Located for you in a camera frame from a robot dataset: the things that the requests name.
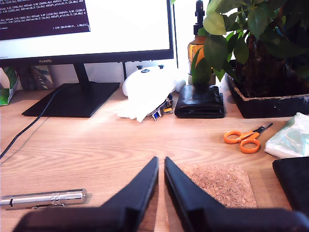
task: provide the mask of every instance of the bottle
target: bottle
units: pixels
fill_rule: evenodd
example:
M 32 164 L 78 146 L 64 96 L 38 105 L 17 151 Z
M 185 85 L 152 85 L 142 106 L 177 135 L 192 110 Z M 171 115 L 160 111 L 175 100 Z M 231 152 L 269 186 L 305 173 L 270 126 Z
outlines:
M 189 43 L 188 45 L 188 59 L 189 59 L 189 79 L 192 79 L 191 76 L 191 65 L 193 58 L 197 51 L 204 46 L 206 37 L 205 36 L 199 36 L 197 35 L 198 30 L 203 27 L 203 20 L 205 16 L 205 11 L 203 9 L 203 1 L 198 0 L 196 2 L 196 11 L 195 11 L 195 16 L 197 17 L 197 23 L 193 25 L 193 31 L 195 38 L 194 40 Z

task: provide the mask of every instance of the monitor stand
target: monitor stand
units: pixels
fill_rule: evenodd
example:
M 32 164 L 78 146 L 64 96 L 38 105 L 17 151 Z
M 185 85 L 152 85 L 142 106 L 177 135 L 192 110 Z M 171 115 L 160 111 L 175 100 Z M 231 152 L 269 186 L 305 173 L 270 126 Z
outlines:
M 74 64 L 79 80 L 77 84 L 62 84 L 22 115 L 39 116 L 54 92 L 43 116 L 46 117 L 91 117 L 93 113 L 119 88 L 120 83 L 96 83 L 88 79 L 84 64 Z

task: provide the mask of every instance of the metal cylinder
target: metal cylinder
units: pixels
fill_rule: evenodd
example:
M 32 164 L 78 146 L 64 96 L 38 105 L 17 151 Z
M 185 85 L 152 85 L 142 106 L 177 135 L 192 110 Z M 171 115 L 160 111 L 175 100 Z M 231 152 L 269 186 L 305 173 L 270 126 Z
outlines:
M 49 205 L 65 206 L 66 204 L 85 203 L 87 198 L 86 189 L 44 192 L 35 194 L 24 194 L 15 196 L 4 196 L 1 198 L 0 206 L 3 209 L 40 208 Z

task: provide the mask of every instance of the desk surface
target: desk surface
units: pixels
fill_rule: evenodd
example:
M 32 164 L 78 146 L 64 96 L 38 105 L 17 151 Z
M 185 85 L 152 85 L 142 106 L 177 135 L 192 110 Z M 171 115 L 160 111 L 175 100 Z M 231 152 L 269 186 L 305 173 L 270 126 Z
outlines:
M 15 93 L 12 103 L 0 108 L 1 152 L 33 117 L 21 113 L 50 91 Z M 288 118 L 244 119 L 226 82 L 220 84 L 226 117 L 222 119 L 179 119 L 174 114 L 156 122 L 123 119 L 117 113 L 126 97 L 119 88 L 91 118 L 41 118 L 17 139 L 1 160 L 1 196 L 86 188 L 92 194 L 87 206 L 99 206 L 122 189 L 148 163 L 159 157 L 156 232 L 179 226 L 164 185 L 164 158 L 176 164 L 232 163 L 249 175 L 259 207 L 290 209 L 272 170 L 265 142 Z M 274 125 L 259 140 L 261 150 L 253 155 L 240 152 L 238 145 L 223 141 L 227 130 L 248 131 L 266 123 Z M 12 231 L 29 210 L 1 210 L 1 231 Z

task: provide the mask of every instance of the potted plant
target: potted plant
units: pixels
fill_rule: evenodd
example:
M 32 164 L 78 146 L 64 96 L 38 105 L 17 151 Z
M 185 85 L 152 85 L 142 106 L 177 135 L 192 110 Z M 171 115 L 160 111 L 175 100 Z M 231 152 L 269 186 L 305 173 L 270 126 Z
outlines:
M 203 26 L 207 38 L 191 67 L 195 86 L 213 69 L 220 81 L 226 73 L 244 117 L 309 114 L 308 0 L 211 0 Z

